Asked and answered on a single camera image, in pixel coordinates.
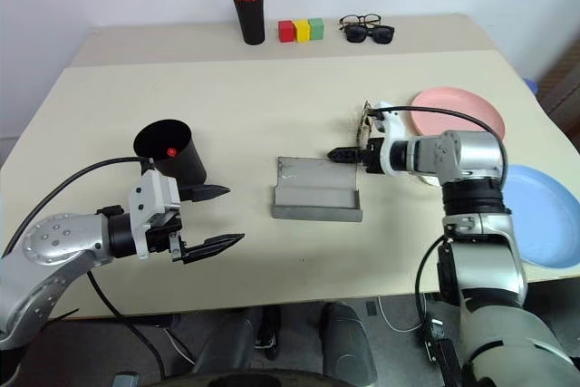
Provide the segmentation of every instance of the plate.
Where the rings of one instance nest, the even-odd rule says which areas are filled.
[[[551,268],[580,263],[580,203],[560,182],[537,169],[510,165],[504,203],[512,210],[524,260]]]
[[[487,100],[473,92],[449,86],[430,88],[421,92],[411,106],[449,109],[463,112],[484,121],[501,139],[506,133],[506,125],[499,112]],[[441,135],[452,131],[482,131],[479,126],[461,118],[440,113],[411,112],[411,119],[421,135]]]

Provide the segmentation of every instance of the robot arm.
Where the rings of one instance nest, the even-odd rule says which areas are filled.
[[[390,132],[394,117],[387,113],[375,123]],[[365,150],[334,149],[329,158],[360,161],[372,173],[406,171],[438,178],[445,209],[445,242],[437,264],[440,294],[460,308],[461,372],[438,321],[429,319],[425,331],[426,344],[434,351],[430,358],[440,365],[446,385],[580,385],[580,372],[557,339],[522,307],[527,281],[511,212],[503,203],[497,140],[475,131],[409,140],[402,136],[372,138]],[[437,347],[436,341],[445,346]]]
[[[199,201],[227,192],[201,185],[188,187],[184,196]],[[68,285],[113,258],[146,258],[168,250],[173,261],[187,264],[215,256],[244,236],[212,237],[186,247],[179,235],[179,206],[176,180],[149,169],[131,190],[130,213],[114,206],[95,215],[54,215],[32,225],[0,260],[0,350],[30,343]]]

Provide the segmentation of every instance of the beige table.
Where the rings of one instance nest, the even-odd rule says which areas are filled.
[[[109,298],[126,314],[178,312],[412,291],[426,247],[441,233],[440,191],[402,175],[360,172],[362,223],[277,220],[270,216],[278,156],[322,157],[353,141],[365,100],[408,103],[423,89],[458,86],[502,113],[514,163],[559,179],[580,198],[580,157],[483,32],[467,17],[386,19],[388,46],[348,44],[331,23],[321,42],[241,43],[235,24],[105,29],[92,35],[2,168],[4,238],[50,189],[97,160],[131,155],[146,124],[177,118],[191,126],[208,183],[232,189],[184,204],[190,244],[222,233],[246,237],[220,256],[173,264],[169,254],[98,268]],[[93,172],[42,216],[127,205],[136,164]],[[580,266],[526,265],[531,281],[580,275]],[[432,259],[424,290],[438,288]],[[53,315],[108,314],[86,277]]]

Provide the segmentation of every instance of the black pen holder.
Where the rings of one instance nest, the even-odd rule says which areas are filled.
[[[239,27],[246,44],[258,45],[266,39],[264,33],[264,0],[253,2],[234,0]]]
[[[206,181],[206,169],[185,122],[161,120],[150,124],[139,132],[133,149],[137,156],[153,158],[155,168],[175,178],[180,186],[202,185]]]

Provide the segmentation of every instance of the black-framed glasses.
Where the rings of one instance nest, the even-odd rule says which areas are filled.
[[[388,44],[395,34],[394,27],[381,25],[377,14],[346,15],[338,23],[349,43],[362,43],[370,36],[377,44]]]

